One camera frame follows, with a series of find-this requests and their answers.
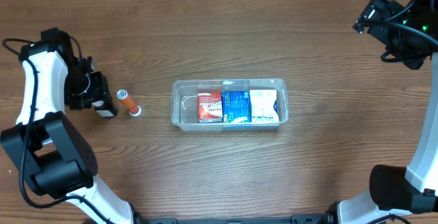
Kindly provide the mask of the red medicine box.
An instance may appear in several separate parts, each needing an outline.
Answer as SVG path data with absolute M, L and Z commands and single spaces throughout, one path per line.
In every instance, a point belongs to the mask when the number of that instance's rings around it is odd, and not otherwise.
M 199 92 L 198 121 L 200 123 L 222 122 L 222 93 L 220 91 Z

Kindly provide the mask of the clear plastic container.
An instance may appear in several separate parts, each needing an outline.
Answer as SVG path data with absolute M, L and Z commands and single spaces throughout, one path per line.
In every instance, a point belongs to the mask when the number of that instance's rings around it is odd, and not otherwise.
M 199 92 L 276 90 L 279 122 L 273 123 L 200 123 Z M 287 87 L 282 79 L 203 79 L 178 80 L 172 86 L 171 121 L 186 132 L 224 132 L 276 129 L 288 120 Z

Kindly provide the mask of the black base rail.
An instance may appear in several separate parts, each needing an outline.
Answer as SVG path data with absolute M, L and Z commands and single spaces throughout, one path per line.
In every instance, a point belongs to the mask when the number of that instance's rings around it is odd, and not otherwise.
M 143 224 L 334 224 L 332 214 L 293 214 L 290 217 L 259 217 L 242 219 L 185 219 L 160 218 L 144 219 L 140 217 L 134 223 Z

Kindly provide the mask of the orange pill vial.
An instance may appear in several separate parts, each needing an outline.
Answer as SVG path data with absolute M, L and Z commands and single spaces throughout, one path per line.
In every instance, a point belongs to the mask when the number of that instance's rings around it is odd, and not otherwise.
M 134 101 L 131 95 L 125 90 L 121 89 L 116 93 L 117 98 L 128 109 L 131 116 L 139 116 L 142 112 L 141 107 Z

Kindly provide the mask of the white medicine box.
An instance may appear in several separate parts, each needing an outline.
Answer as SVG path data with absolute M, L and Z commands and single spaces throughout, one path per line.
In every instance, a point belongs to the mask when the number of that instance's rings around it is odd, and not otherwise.
M 276 90 L 250 90 L 251 121 L 253 123 L 279 122 Z

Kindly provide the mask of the dark bottle white cap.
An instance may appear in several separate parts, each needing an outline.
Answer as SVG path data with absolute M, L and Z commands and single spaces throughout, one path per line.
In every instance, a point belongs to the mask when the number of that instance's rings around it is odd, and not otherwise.
M 117 108 L 110 101 L 96 101 L 92 103 L 94 110 L 102 117 L 114 118 L 118 114 Z

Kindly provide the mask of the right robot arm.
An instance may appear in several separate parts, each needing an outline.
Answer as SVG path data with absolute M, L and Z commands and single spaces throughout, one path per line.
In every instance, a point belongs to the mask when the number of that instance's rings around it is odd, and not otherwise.
M 408 214 L 432 212 L 437 198 L 437 50 L 421 25 L 435 0 L 415 0 L 401 16 L 384 8 L 361 16 L 337 44 L 346 65 L 339 101 L 326 105 L 335 169 L 332 182 L 348 194 L 332 211 L 337 223 L 382 223 Z M 431 87 L 417 70 L 432 72 Z

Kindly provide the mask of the blue medicine box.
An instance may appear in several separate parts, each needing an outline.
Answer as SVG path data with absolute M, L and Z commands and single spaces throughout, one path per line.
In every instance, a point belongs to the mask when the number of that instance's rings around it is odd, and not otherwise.
M 222 91 L 222 114 L 224 123 L 249 123 L 249 91 Z

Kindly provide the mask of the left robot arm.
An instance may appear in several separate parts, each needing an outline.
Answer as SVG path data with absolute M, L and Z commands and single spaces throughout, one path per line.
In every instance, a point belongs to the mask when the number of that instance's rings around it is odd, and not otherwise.
M 66 108 L 94 108 L 115 117 L 106 77 L 92 57 L 74 52 L 77 40 L 56 27 L 22 43 L 23 106 L 15 126 L 1 132 L 1 146 L 18 169 L 23 199 L 38 209 L 69 202 L 95 223 L 143 223 L 99 177 L 92 147 L 65 115 Z

